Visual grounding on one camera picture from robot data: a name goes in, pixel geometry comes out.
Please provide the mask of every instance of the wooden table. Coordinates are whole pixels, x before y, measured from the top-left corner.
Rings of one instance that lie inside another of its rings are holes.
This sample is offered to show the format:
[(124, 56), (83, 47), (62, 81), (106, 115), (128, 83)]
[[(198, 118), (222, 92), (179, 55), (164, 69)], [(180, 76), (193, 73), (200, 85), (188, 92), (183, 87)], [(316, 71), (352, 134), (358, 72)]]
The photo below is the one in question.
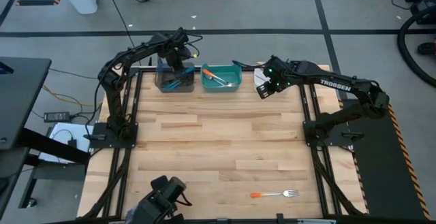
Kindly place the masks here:
[[(269, 219), (277, 213), (285, 218), (322, 216), (297, 86), (261, 100), (253, 73), (244, 72), (235, 93), (205, 93), (196, 75), (194, 92), (163, 94), (153, 77), (154, 73), (145, 73), (142, 78), (138, 142), (131, 154), (123, 216), (151, 191), (150, 181), (161, 175), (177, 176), (186, 183), (185, 193), (193, 206), (178, 205), (186, 219)], [(334, 89), (316, 86), (316, 90), (322, 112), (339, 109)], [(314, 118), (311, 103), (309, 107)], [(107, 117), (105, 101), (100, 120)], [(91, 159), (78, 216), (105, 189), (112, 152), (104, 149)], [(330, 156), (337, 184), (357, 209), (366, 212), (352, 155), (331, 147)], [(249, 197), (251, 192), (287, 189), (298, 189), (300, 195)], [(332, 212), (330, 191), (326, 194)], [(113, 196), (111, 214), (117, 190)]]

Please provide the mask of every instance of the gray floor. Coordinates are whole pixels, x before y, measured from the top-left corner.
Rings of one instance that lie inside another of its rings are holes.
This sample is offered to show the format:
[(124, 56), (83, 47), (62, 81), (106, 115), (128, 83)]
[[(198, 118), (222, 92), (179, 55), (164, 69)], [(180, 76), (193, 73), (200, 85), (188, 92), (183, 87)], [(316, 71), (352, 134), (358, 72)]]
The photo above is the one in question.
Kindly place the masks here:
[[(0, 0), (0, 12), (8, 0)], [(187, 29), (321, 29), (314, 0), (115, 0), (132, 31)], [(391, 6), (390, 0), (322, 0), (330, 29), (399, 29), (411, 16)], [(80, 15), (68, 0), (58, 6), (13, 6), (1, 32), (123, 31), (124, 26), (111, 0), (99, 0), (92, 15)], [(135, 44), (149, 36), (132, 37)], [(404, 64), (394, 35), (333, 35), (343, 74), (378, 80), (391, 97), (412, 163), (420, 180), (430, 214), (436, 218), (436, 144), (433, 139), (436, 89), (420, 81)], [(407, 36), (414, 46), (433, 41), (432, 35)], [(0, 37), (0, 56), (44, 57), (52, 67), (96, 76), (102, 65), (130, 44), (127, 37)], [(284, 59), (306, 59), (331, 64), (323, 35), (205, 35), (196, 43), (197, 64), (224, 64), (232, 59), (254, 63), (272, 54)], [(416, 57), (436, 77), (433, 57)], [(94, 80), (50, 72), (45, 83), (53, 92), (71, 95), (82, 103), (93, 102)], [(42, 91), (33, 110), (39, 114), (78, 111), (73, 104)], [(80, 118), (76, 123), (84, 123)], [(26, 126), (45, 133), (50, 124), (31, 114)], [(17, 209), (28, 174), (23, 173), (0, 223), (46, 223), (76, 216), (83, 182), (40, 181), (33, 197), (39, 204)]]

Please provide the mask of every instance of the black table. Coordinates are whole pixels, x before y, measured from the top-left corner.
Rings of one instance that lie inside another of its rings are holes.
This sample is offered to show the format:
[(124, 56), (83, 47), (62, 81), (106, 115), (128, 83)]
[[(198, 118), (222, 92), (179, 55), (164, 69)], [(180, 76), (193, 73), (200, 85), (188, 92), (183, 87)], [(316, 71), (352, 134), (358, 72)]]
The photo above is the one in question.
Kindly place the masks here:
[(31, 148), (84, 165), (85, 170), (89, 153), (24, 128), (51, 60), (0, 57), (0, 62), (14, 70), (12, 74), (0, 74), (0, 178), (7, 178), (7, 187), (0, 195), (1, 218), (23, 165), (44, 163), (36, 155), (29, 154)]

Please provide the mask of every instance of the orange handle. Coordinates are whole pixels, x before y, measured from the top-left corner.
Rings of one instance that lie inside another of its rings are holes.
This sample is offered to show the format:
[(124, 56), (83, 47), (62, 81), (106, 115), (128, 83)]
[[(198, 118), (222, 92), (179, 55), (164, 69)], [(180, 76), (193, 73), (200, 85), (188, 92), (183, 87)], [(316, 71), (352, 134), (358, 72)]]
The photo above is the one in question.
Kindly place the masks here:
[(257, 198), (257, 197), (261, 197), (261, 196), (262, 196), (261, 193), (251, 193), (251, 194), (250, 194), (250, 197), (251, 197), (251, 198)]
[(209, 72), (209, 70), (207, 70), (207, 69), (203, 69), (203, 72), (205, 73), (205, 74), (207, 74), (207, 75), (209, 75), (209, 76), (214, 76), (211, 72)]

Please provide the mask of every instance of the teal plastic container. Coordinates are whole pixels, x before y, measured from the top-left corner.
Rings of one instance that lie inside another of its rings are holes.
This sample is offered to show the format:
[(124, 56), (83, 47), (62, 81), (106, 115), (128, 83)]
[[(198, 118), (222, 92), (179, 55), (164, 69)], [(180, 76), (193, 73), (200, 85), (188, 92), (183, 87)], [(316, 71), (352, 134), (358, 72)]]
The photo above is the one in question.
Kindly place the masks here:
[[(221, 86), (218, 82), (214, 80), (209, 80), (206, 77), (206, 74), (203, 73), (203, 69), (207, 69), (211, 73), (225, 80), (226, 82), (235, 83), (235, 85), (231, 87)], [(207, 92), (235, 92), (239, 89), (239, 86), (243, 81), (242, 69), (238, 65), (209, 66), (207, 64), (203, 64), (200, 74), (200, 80), (202, 82), (204, 90), (206, 90)]]

